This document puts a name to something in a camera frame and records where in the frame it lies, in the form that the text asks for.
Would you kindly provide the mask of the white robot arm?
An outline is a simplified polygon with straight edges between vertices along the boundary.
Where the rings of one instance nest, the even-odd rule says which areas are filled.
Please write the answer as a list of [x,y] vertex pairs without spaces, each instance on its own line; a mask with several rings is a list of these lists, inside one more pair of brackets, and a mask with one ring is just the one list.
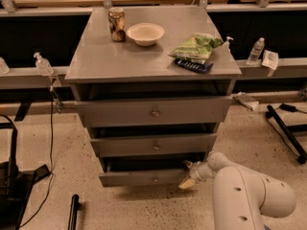
[[295,191],[289,184],[234,163],[220,152],[210,152],[203,162],[184,164],[189,172],[181,189],[213,180],[215,230],[267,230],[263,216],[285,218],[295,210]]

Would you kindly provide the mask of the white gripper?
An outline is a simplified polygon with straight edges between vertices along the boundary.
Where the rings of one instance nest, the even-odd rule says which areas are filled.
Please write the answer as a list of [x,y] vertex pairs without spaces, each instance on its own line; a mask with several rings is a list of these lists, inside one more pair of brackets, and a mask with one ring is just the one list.
[[196,182],[205,181],[210,175],[210,170],[208,169],[206,162],[193,163],[191,161],[184,160],[183,163],[188,169],[190,169],[190,177],[185,177],[178,185],[178,187],[182,190],[193,187]]

